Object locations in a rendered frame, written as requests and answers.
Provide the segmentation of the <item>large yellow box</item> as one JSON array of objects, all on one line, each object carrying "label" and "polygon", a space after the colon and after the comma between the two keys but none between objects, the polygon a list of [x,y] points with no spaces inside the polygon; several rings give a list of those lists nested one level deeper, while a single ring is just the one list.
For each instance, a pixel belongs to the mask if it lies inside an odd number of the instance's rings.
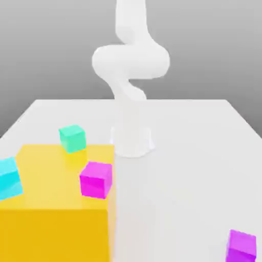
[{"label": "large yellow box", "polygon": [[106,199],[82,196],[79,175],[88,161],[113,164],[114,147],[20,149],[24,192],[0,201],[0,262],[113,262],[116,191]]}]

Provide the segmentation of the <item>small green cube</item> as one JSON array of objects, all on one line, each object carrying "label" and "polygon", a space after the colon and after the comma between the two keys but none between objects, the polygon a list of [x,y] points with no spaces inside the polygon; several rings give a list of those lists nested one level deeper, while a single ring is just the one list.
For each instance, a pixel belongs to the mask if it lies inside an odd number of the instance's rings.
[{"label": "small green cube", "polygon": [[59,129],[63,149],[71,154],[86,148],[85,131],[79,125],[70,125]]}]

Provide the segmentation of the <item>small magenta cube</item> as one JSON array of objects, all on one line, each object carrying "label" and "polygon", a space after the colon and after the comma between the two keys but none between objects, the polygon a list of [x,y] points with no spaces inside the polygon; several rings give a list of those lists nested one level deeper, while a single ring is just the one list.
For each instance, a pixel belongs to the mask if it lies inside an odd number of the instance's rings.
[{"label": "small magenta cube", "polygon": [[79,178],[83,196],[106,199],[113,184],[113,166],[109,163],[88,161]]}]

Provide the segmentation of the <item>small purple cube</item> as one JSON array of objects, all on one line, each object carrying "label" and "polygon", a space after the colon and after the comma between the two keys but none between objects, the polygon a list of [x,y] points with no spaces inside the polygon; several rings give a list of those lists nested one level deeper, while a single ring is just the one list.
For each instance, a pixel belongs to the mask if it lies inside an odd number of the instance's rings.
[{"label": "small purple cube", "polygon": [[255,262],[256,256],[256,236],[230,230],[225,262]]}]

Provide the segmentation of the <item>small cyan cube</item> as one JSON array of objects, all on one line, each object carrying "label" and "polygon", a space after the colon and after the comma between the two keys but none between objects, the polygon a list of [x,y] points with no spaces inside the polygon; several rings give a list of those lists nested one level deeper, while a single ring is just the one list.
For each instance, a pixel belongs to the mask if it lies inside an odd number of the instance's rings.
[{"label": "small cyan cube", "polygon": [[0,160],[0,201],[23,194],[14,157]]}]

